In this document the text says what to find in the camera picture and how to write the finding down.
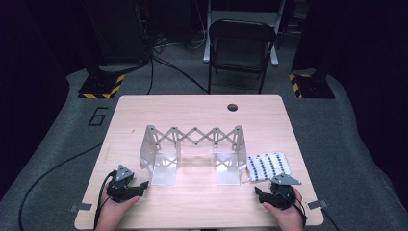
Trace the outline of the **white cloth with dark pattern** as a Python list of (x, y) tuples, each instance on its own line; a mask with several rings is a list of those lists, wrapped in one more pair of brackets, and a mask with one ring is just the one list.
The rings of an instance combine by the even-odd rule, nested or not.
[(280, 174), (292, 174), (286, 155), (283, 152), (248, 156), (246, 167), (251, 182), (269, 180)]

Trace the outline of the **black stand with striped base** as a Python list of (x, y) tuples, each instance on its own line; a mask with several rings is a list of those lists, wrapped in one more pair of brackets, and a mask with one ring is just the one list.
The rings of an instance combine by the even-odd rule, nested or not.
[(299, 98), (334, 98), (326, 82), (327, 20), (323, 0), (311, 0), (291, 69), (293, 90)]
[(77, 51), (88, 77), (79, 89), (82, 97), (112, 98), (123, 80), (121, 71), (107, 71), (100, 68), (102, 52), (99, 48), (92, 18), (86, 0), (78, 0), (80, 16), (76, 17)]

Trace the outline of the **person's right hand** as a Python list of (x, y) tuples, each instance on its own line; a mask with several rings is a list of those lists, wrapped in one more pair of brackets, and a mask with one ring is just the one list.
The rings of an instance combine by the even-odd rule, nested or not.
[(263, 206), (275, 218), (279, 227), (281, 225), (302, 225), (304, 228), (302, 215), (294, 206), (286, 210), (279, 210), (266, 202), (263, 203)]

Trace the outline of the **grey tape strip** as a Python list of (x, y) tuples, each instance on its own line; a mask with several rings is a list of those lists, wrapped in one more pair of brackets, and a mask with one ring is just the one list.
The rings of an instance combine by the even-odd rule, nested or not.
[(309, 210), (314, 210), (314, 209), (317, 209), (317, 208), (327, 207), (328, 203), (327, 203), (326, 200), (323, 199), (323, 200), (316, 200), (316, 201), (313, 201), (313, 202), (307, 202), (306, 206), (307, 206), (307, 208)]
[(69, 208), (70, 212), (77, 213), (79, 211), (89, 211), (91, 209), (92, 205), (88, 203), (77, 203), (77, 204), (72, 204)]

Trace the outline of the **dark equipment cabinet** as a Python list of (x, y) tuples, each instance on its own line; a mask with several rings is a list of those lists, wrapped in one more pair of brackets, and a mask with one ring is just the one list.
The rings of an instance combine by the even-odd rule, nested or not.
[(142, 64), (147, 60), (136, 0), (85, 0), (107, 64)]

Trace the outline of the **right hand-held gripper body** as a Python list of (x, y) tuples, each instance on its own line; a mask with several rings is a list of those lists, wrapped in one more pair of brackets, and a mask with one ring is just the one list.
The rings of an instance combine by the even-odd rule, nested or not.
[(270, 191), (272, 194), (271, 205), (286, 210), (295, 204), (296, 196), (293, 185), (301, 185), (301, 182), (290, 175), (282, 173), (270, 179)]

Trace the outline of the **person's left hand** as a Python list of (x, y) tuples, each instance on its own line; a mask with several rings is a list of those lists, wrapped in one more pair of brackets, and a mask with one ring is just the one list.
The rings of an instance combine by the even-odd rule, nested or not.
[(101, 207), (97, 225), (101, 223), (119, 225), (125, 213), (129, 209), (131, 209), (139, 200), (140, 198), (138, 196), (135, 196), (125, 202), (117, 203), (111, 200), (109, 197), (105, 197), (103, 199), (104, 204)]

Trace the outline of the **black folding chair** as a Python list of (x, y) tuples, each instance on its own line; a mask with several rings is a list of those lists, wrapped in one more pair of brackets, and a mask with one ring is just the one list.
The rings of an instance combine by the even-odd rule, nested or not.
[(213, 71), (220, 69), (257, 75), (261, 94), (266, 78), (271, 49), (277, 35), (263, 22), (219, 19), (209, 28), (210, 57), (208, 93), (212, 93)]

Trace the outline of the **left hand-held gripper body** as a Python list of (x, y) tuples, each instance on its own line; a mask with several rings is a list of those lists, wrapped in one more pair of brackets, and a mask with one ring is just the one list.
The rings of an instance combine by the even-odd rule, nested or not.
[(119, 165), (114, 171), (113, 179), (108, 184), (107, 195), (115, 202), (121, 203), (130, 198), (128, 195), (129, 183), (133, 180), (135, 172)]

